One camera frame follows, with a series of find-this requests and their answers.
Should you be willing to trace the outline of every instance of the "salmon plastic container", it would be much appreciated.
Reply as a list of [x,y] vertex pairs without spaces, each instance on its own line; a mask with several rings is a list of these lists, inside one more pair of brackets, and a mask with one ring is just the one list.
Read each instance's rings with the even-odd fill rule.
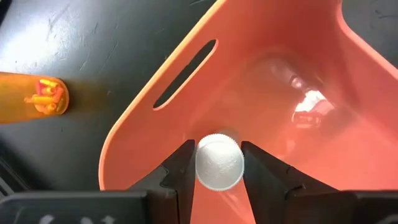
[[58,78],[0,72],[0,124],[60,115],[68,103]]
[[[127,189],[187,139],[220,130],[339,190],[398,189],[398,71],[347,26],[341,3],[215,2],[113,126],[101,189]],[[199,66],[154,107],[211,40]],[[320,116],[315,128],[292,122],[308,114],[296,114],[306,94],[285,80],[291,73],[332,105],[318,113],[321,125]],[[222,192],[196,181],[191,222],[254,223],[243,181]]]

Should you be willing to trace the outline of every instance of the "black table surface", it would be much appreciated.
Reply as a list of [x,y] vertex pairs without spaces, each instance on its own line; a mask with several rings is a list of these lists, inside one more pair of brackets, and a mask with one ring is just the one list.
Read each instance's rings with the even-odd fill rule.
[[[0,70],[65,81],[62,115],[0,126],[0,158],[35,189],[98,189],[106,135],[214,0],[12,0]],[[398,1],[344,0],[348,25],[398,66]]]

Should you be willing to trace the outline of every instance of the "white bottle cap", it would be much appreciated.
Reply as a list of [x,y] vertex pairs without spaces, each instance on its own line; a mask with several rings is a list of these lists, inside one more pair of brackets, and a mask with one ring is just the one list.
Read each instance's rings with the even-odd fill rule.
[[195,170],[198,180],[208,189],[231,189],[243,176],[242,150],[224,134],[208,135],[198,143]]

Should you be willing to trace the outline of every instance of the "orange prescription bottle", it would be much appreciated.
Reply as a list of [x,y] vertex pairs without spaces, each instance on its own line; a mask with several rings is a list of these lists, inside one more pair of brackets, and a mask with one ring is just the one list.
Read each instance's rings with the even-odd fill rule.
[[66,85],[58,78],[0,72],[0,123],[46,118],[65,112]]

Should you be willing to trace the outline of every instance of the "handle cutout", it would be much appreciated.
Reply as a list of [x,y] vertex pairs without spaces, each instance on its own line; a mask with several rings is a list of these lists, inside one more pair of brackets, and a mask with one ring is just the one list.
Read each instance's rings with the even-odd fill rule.
[[179,73],[179,75],[177,75],[177,77],[175,77],[166,90],[156,100],[154,108],[162,106],[180,88],[180,86],[184,84],[192,72],[197,69],[207,55],[209,55],[209,53],[214,49],[215,45],[216,40],[211,40],[198,51],[190,63],[185,66],[185,68]]

